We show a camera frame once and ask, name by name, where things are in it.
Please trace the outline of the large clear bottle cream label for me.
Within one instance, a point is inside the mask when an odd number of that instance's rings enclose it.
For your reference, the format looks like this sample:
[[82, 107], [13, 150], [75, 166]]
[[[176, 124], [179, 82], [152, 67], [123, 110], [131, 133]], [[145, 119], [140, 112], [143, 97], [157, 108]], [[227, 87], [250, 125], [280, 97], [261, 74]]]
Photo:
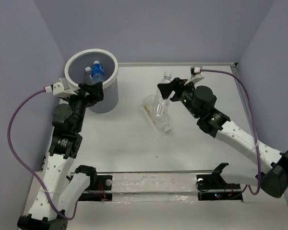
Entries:
[[166, 119], [164, 123], [162, 124], [155, 124], [152, 118], [152, 111], [153, 111], [153, 106], [154, 106], [154, 101], [155, 101], [155, 95], [151, 94], [145, 98], [142, 99], [142, 105], [144, 110], [146, 111], [148, 117], [151, 119], [152, 123], [156, 127], [157, 130], [159, 130], [162, 133], [169, 133], [171, 131], [171, 123], [169, 120], [169, 116], [167, 113]]

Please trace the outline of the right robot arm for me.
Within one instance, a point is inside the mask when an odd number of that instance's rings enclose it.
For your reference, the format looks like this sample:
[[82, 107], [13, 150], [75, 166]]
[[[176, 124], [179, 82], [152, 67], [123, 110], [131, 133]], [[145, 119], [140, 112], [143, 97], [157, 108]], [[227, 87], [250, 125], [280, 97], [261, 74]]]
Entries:
[[268, 195], [280, 198], [288, 188], [288, 150], [281, 152], [255, 141], [227, 115], [215, 108], [217, 97], [207, 86], [175, 78], [170, 83], [158, 84], [163, 99], [180, 101], [197, 119], [198, 127], [206, 134], [222, 141], [244, 155], [260, 171], [253, 177], [255, 185]]

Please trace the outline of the blue label bottle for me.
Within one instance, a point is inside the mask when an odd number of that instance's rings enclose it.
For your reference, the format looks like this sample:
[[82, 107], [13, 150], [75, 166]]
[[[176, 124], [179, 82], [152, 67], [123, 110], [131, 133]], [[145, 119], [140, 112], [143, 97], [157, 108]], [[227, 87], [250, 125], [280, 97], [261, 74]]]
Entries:
[[102, 65], [99, 61], [94, 61], [92, 66], [92, 80], [96, 82], [103, 82], [105, 80], [105, 74]]

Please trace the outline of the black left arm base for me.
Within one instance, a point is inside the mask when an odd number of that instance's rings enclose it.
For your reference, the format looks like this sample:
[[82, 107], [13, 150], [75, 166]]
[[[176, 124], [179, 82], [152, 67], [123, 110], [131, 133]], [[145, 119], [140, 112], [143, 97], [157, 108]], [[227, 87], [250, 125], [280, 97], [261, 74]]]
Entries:
[[108, 202], [112, 201], [112, 175], [98, 174], [96, 183], [90, 184], [78, 201]]

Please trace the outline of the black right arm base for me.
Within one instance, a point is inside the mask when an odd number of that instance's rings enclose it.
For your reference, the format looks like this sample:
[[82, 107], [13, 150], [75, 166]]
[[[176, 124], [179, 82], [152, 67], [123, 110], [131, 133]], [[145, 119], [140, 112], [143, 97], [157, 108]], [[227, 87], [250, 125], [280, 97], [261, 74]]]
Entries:
[[196, 176], [199, 201], [243, 201], [240, 184], [226, 183], [221, 176], [228, 163], [219, 164], [211, 173]]

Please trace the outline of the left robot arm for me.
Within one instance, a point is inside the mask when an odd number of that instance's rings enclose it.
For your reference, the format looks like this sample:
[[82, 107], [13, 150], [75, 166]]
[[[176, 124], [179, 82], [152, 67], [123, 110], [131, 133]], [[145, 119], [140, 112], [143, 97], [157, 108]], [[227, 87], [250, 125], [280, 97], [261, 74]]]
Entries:
[[71, 178], [67, 174], [83, 139], [80, 132], [86, 109], [103, 100], [103, 84], [80, 83], [73, 91], [59, 81], [41, 92], [52, 93], [65, 103], [53, 109], [53, 133], [45, 174], [43, 178], [34, 174], [40, 189], [28, 213], [19, 217], [17, 226], [22, 230], [64, 230], [75, 216], [81, 194], [96, 185], [97, 173], [92, 166], [80, 165]]

